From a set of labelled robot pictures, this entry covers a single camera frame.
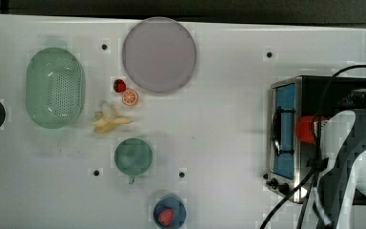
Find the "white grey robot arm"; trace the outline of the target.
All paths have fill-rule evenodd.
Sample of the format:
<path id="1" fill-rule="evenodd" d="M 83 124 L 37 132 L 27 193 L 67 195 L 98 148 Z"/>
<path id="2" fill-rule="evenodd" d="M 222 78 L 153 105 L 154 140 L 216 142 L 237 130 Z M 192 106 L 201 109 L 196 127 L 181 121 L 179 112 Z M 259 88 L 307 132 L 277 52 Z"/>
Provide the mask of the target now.
<path id="1" fill-rule="evenodd" d="M 312 189 L 314 229 L 351 229 L 355 193 L 366 197 L 366 89 L 353 90 L 342 104 L 347 109 L 322 130 L 326 168 Z"/>

